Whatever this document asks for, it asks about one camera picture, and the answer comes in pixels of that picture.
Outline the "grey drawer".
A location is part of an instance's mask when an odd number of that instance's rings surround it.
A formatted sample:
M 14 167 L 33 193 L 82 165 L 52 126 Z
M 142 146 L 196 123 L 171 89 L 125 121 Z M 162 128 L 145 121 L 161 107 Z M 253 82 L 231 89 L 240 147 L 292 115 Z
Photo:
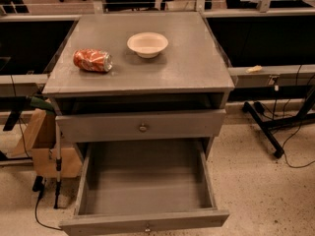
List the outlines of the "grey drawer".
M 91 143 L 69 236 L 221 227 L 205 153 L 195 139 Z
M 220 133 L 224 109 L 57 116 L 68 142 L 209 138 Z

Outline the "grey wooden drawer cabinet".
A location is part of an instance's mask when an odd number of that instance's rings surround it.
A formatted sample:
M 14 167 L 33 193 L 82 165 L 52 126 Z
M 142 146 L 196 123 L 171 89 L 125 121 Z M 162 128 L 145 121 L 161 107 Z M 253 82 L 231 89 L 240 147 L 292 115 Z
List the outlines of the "grey wooden drawer cabinet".
M 154 58 L 127 46 L 141 32 L 168 40 Z M 107 73 L 73 63 L 79 49 L 106 51 Z M 83 15 L 64 47 L 43 93 L 57 116 L 224 109 L 234 84 L 203 18 L 196 12 Z M 204 153 L 215 137 L 194 138 Z

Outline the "grey top drawer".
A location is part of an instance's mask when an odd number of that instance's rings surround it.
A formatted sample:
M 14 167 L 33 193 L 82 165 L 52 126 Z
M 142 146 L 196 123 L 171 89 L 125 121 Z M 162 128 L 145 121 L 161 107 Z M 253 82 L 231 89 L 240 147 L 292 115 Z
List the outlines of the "grey top drawer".
M 209 138 L 220 133 L 224 109 L 57 116 L 68 142 Z

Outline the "white paper bowl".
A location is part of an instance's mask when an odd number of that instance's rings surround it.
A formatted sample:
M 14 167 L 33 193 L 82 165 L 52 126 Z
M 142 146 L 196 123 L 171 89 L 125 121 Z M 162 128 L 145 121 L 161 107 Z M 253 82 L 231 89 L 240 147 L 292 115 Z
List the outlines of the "white paper bowl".
M 157 57 L 168 45 L 168 40 L 156 32 L 141 32 L 127 40 L 127 46 L 142 58 Z

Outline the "crushed orange soda can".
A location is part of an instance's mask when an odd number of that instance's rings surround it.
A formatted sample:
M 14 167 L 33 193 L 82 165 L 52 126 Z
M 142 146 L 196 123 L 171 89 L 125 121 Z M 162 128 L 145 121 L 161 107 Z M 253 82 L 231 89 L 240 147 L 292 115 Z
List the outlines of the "crushed orange soda can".
M 79 49 L 73 54 L 73 63 L 80 69 L 107 73 L 112 69 L 111 55 L 97 49 Z

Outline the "small yellow foam scrap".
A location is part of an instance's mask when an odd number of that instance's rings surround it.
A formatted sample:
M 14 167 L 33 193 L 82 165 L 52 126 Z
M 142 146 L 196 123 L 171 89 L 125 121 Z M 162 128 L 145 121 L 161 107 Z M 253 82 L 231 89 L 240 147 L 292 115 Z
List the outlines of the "small yellow foam scrap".
M 248 74 L 256 73 L 256 72 L 261 71 L 262 69 L 263 69 L 262 66 L 256 65 L 256 66 L 253 66 L 253 67 L 251 67 L 251 68 L 248 68 L 248 69 L 246 70 L 246 73 L 248 73 Z

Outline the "silver black tripod leg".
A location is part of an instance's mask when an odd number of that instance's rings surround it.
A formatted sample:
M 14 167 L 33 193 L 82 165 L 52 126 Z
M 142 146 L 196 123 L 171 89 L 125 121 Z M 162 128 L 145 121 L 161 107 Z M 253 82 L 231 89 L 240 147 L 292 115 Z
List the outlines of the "silver black tripod leg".
M 58 199 L 61 189 L 61 168 L 62 168 L 62 157 L 61 157 L 61 131 L 56 124 L 56 189 L 55 189 L 55 202 L 54 208 L 58 209 Z

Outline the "brown cardboard box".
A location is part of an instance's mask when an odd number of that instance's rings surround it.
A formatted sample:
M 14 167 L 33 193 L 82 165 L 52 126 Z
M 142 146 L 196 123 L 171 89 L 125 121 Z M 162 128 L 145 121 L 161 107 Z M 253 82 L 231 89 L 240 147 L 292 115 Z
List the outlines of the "brown cardboard box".
M 38 176 L 55 178 L 56 171 L 56 133 L 55 116 L 44 110 L 36 109 L 31 116 L 24 136 L 13 150 L 13 156 L 27 152 L 32 157 L 33 168 Z M 80 175 L 82 161 L 73 146 L 61 139 L 61 176 L 76 178 Z

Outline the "black desk leg stand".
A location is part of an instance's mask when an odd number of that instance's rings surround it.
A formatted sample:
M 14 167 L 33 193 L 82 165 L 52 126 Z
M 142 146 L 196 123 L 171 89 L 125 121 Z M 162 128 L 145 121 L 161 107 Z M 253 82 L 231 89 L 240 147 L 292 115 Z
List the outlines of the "black desk leg stand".
M 250 113 L 252 118 L 263 131 L 265 137 L 269 140 L 275 148 L 274 157 L 281 158 L 284 155 L 284 146 L 281 146 L 277 139 L 272 134 L 272 130 L 277 128 L 290 128 L 294 126 L 302 126 L 312 124 L 315 122 L 315 113 L 310 110 L 315 104 L 315 86 L 312 86 L 306 95 L 306 99 L 296 115 L 291 117 L 284 117 L 281 119 L 263 121 L 259 116 L 258 111 L 248 101 L 242 107 L 245 113 Z

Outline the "green handled tool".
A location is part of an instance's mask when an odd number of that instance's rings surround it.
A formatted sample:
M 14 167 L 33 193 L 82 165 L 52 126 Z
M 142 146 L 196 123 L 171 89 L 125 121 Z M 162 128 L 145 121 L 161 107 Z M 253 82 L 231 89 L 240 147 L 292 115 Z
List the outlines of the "green handled tool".
M 54 108 L 49 101 L 45 101 L 36 96 L 28 96 L 27 101 L 31 108 L 37 108 L 40 110 L 45 110 L 47 112 L 54 112 Z

